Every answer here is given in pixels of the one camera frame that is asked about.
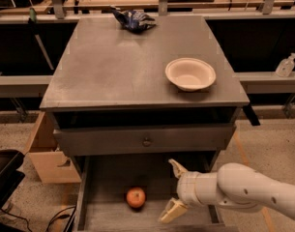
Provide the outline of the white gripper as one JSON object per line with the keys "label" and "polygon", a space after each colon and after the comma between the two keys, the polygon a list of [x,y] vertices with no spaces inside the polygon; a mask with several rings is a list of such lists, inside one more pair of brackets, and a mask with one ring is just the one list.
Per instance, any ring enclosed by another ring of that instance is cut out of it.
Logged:
{"label": "white gripper", "polygon": [[168,162],[172,165],[174,176],[179,179],[177,194],[181,200],[171,198],[162,211],[159,222],[170,223],[182,216],[188,210],[188,206],[219,204],[221,190],[218,188],[216,173],[188,172],[175,159]]}

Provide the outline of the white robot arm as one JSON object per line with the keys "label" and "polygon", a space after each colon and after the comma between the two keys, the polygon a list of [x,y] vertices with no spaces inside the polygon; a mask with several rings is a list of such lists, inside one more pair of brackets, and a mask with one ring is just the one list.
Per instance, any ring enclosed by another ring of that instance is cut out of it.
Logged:
{"label": "white robot arm", "polygon": [[295,186],[271,179],[240,163],[224,164],[217,172],[189,171],[175,159],[168,161],[178,179],[159,221],[170,223],[189,208],[217,206],[238,212],[273,209],[295,220]]}

